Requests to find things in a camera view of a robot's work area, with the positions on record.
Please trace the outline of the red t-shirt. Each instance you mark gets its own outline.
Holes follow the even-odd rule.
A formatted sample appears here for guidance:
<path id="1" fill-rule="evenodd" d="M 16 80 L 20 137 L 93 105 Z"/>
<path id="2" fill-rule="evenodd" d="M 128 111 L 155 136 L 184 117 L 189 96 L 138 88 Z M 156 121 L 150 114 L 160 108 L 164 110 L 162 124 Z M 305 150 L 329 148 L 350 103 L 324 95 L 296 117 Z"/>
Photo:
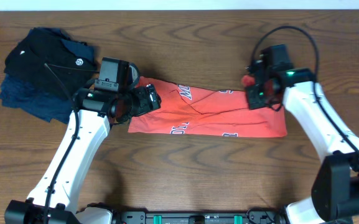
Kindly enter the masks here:
<path id="1" fill-rule="evenodd" d="M 280 138 L 287 135 L 284 110 L 251 110 L 245 92 L 206 90 L 141 77 L 153 84 L 161 108 L 133 117 L 128 131 L 149 134 L 197 134 L 241 138 Z"/>

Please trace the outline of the navy blue folded shirt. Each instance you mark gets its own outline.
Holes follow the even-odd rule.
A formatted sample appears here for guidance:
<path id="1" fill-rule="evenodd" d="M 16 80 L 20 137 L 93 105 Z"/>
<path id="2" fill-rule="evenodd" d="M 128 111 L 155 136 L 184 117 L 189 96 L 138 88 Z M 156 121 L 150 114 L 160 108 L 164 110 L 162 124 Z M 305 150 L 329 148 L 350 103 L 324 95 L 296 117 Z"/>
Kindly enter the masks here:
<path id="1" fill-rule="evenodd" d="M 46 122 L 56 119 L 62 123 L 68 123 L 70 113 L 72 112 L 69 98 L 77 91 L 70 95 L 63 83 L 57 80 L 59 87 L 61 87 L 67 96 L 66 99 L 62 99 L 46 91 L 36 89 L 32 84 L 10 76 L 5 72 L 4 74 L 5 78 L 1 83 L 0 92 L 3 106 L 20 108 Z"/>

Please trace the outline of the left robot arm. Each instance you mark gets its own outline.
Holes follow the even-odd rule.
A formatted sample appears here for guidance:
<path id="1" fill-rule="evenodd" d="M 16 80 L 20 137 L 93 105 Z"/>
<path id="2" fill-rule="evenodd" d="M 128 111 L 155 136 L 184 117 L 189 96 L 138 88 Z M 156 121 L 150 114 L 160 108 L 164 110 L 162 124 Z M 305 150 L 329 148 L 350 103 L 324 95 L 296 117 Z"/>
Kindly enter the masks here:
<path id="1" fill-rule="evenodd" d="M 112 128 L 161 107 L 153 84 L 122 92 L 82 88 L 66 133 L 43 178 L 23 202 L 11 200 L 4 221 L 25 223 L 115 223 L 114 210 L 96 203 L 79 212 L 79 194 L 90 165 Z"/>

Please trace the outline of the black folded shirt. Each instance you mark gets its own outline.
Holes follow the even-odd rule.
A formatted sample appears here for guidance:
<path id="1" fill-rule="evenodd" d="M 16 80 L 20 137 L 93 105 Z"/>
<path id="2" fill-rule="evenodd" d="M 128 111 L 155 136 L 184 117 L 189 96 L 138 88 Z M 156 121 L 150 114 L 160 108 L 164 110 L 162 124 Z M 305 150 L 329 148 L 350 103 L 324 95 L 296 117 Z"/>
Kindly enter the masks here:
<path id="1" fill-rule="evenodd" d="M 60 80 L 70 95 L 97 70 L 94 48 L 71 39 L 57 28 L 35 27 L 9 53 L 4 72 L 36 89 L 66 99 Z"/>

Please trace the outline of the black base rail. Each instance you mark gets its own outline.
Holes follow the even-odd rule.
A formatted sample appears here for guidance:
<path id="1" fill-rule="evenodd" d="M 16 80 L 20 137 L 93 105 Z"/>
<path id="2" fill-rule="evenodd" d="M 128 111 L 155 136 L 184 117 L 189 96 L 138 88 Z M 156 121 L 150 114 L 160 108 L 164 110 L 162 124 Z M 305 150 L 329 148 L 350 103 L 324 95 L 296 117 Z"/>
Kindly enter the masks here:
<path id="1" fill-rule="evenodd" d="M 152 213 L 116 212 L 110 219 L 92 223 L 107 224 L 287 224 L 283 214 L 269 210 L 248 210 L 245 213 Z"/>

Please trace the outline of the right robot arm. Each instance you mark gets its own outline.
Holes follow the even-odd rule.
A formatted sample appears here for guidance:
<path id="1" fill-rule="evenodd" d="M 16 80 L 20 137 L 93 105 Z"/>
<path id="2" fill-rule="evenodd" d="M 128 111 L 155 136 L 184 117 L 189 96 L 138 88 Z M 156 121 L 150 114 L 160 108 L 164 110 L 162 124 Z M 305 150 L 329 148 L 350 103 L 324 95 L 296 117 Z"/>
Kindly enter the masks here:
<path id="1" fill-rule="evenodd" d="M 308 68 L 261 68 L 242 80 L 252 108 L 285 108 L 321 161 L 310 196 L 284 209 L 279 223 L 348 223 L 359 215 L 359 137 L 328 102 Z"/>

